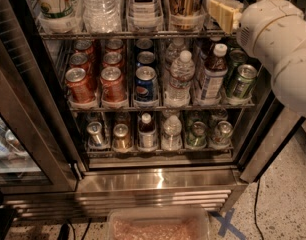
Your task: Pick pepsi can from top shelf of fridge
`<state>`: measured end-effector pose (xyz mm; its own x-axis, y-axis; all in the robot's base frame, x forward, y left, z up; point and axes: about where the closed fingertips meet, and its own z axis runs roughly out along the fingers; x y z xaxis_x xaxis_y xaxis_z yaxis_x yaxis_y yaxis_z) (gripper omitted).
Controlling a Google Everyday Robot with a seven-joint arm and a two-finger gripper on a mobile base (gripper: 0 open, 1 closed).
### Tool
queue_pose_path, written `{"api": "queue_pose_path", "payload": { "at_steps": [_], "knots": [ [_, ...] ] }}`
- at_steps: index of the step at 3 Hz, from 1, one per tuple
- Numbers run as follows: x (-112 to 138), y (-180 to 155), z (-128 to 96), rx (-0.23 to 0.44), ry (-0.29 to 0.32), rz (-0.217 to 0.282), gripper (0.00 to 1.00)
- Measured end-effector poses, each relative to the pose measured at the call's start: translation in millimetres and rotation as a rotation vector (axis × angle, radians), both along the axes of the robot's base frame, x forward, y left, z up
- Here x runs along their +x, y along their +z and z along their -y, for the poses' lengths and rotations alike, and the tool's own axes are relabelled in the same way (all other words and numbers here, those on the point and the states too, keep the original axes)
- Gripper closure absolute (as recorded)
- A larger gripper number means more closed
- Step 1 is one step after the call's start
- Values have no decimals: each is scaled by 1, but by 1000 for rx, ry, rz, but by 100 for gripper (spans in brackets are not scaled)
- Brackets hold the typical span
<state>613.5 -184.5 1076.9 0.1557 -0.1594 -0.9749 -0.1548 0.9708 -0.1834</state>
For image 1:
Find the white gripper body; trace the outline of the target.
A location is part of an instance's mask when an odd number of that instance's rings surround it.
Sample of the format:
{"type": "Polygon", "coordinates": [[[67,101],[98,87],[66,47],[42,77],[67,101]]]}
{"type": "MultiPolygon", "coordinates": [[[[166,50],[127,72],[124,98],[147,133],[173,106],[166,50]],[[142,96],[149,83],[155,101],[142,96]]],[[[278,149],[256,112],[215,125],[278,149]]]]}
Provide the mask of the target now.
{"type": "Polygon", "coordinates": [[[306,21],[286,0],[262,0],[244,10],[237,42],[269,72],[286,66],[306,67],[306,21]]]}

